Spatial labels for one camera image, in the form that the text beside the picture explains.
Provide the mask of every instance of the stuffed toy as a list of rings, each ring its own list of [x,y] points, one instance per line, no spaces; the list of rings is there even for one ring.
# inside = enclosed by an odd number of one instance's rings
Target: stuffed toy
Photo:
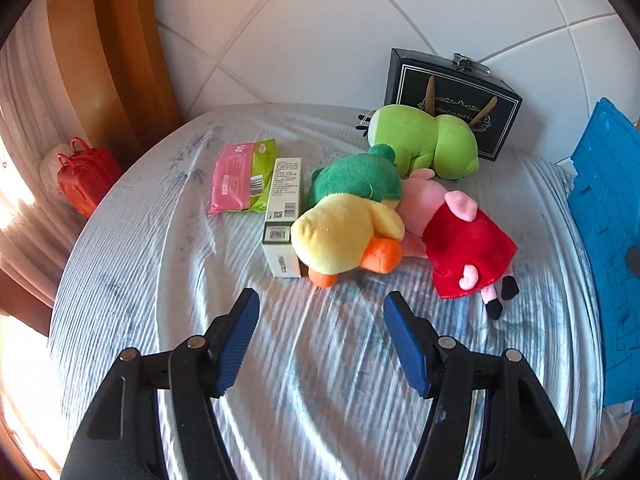
[[[405,105],[379,108],[371,118],[361,116],[369,125],[369,145],[388,144],[396,152],[396,168],[404,177],[414,170],[433,167],[438,176],[455,180],[474,174],[480,168],[478,144],[470,125],[484,118],[497,103],[494,97],[473,120],[466,124],[452,115],[434,117],[433,76],[429,79],[425,111]]]
[[[432,170],[414,171],[402,184],[397,211],[404,222],[404,256],[428,258],[433,285],[441,298],[460,298],[480,291],[491,319],[502,314],[494,283],[502,278],[501,298],[520,291],[513,277],[513,241],[461,191],[449,191],[432,180]]]
[[[318,286],[364,269],[386,274],[402,259],[404,224],[395,212],[402,183],[384,144],[348,156],[311,177],[310,208],[291,226],[291,243]]]

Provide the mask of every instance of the metal clasp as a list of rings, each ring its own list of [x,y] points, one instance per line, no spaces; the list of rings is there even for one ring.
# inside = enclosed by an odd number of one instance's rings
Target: metal clasp
[[[470,57],[463,56],[456,52],[453,55],[453,63],[456,64],[458,70],[470,70],[471,72],[479,72],[484,75],[491,75],[489,67],[484,66],[482,63],[474,61]]]

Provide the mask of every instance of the black gift box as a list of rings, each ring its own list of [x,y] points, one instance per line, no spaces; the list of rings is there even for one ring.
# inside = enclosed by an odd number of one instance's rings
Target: black gift box
[[[516,118],[522,97],[489,69],[456,54],[454,60],[416,50],[391,50],[385,105],[403,104],[424,109],[430,76],[435,76],[435,114],[471,121],[493,98],[491,112],[471,129],[478,155],[495,160]]]

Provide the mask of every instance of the white tiled wall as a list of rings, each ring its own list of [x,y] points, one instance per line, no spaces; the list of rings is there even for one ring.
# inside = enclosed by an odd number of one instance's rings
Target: white tiled wall
[[[392,47],[482,60],[524,98],[508,143],[571,155],[601,96],[640,116],[640,52],[606,0],[154,0],[182,111],[383,104]]]

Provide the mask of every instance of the red toy suitcase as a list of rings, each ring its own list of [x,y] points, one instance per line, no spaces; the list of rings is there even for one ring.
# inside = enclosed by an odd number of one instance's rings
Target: red toy suitcase
[[[76,143],[82,146],[76,149]],[[71,156],[58,154],[58,185],[69,202],[89,218],[111,187],[122,176],[122,170],[108,150],[90,148],[84,140],[71,140]]]

